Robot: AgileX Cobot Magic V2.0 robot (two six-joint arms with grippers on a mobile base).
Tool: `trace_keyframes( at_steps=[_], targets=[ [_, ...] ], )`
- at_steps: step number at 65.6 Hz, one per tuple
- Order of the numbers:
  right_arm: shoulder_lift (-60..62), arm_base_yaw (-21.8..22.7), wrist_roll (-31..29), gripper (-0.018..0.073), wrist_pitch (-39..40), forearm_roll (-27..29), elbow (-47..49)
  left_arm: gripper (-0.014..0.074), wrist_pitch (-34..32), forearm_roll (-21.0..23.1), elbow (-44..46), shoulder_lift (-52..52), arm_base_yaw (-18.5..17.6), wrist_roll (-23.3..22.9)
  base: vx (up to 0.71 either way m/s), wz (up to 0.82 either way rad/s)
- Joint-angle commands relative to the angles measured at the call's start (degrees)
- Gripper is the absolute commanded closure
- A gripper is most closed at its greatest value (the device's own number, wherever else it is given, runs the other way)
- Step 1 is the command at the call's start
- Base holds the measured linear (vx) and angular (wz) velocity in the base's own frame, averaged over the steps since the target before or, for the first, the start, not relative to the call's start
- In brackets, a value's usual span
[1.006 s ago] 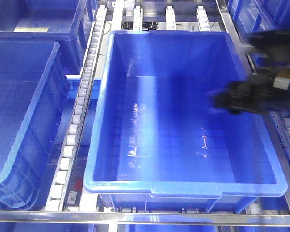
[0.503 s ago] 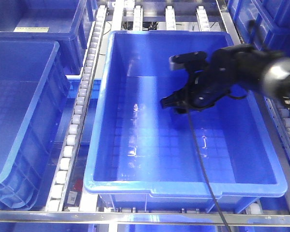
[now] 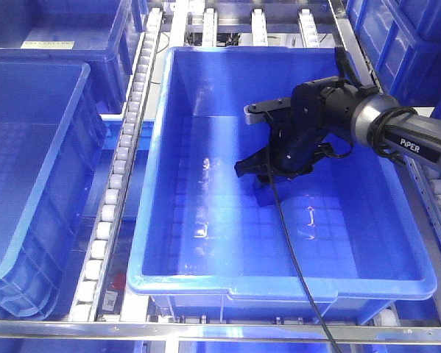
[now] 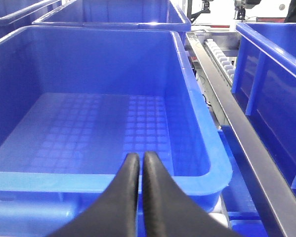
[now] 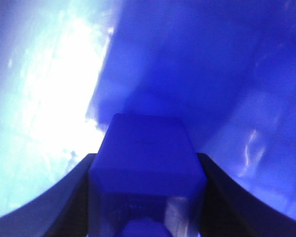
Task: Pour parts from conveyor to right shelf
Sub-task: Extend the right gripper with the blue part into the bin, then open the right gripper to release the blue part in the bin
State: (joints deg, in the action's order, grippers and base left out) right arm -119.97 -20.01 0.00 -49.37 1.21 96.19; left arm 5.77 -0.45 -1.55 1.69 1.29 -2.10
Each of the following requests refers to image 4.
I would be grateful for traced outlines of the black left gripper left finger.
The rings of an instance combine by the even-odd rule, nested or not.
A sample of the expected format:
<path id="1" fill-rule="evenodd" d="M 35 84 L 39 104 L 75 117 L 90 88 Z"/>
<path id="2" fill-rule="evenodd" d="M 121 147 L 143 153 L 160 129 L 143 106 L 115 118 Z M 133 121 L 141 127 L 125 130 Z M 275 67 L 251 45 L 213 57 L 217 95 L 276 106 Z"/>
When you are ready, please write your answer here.
<path id="1" fill-rule="evenodd" d="M 139 155 L 128 153 L 114 179 L 83 213 L 50 237 L 135 237 Z"/>

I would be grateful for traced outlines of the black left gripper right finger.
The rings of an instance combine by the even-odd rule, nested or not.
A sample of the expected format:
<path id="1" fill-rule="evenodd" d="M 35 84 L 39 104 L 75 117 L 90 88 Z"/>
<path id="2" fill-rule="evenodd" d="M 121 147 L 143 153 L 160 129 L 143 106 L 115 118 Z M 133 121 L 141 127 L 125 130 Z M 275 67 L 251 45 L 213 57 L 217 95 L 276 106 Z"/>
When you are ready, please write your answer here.
<path id="1" fill-rule="evenodd" d="M 237 237 L 176 184 L 156 152 L 145 152 L 142 205 L 148 237 Z"/>

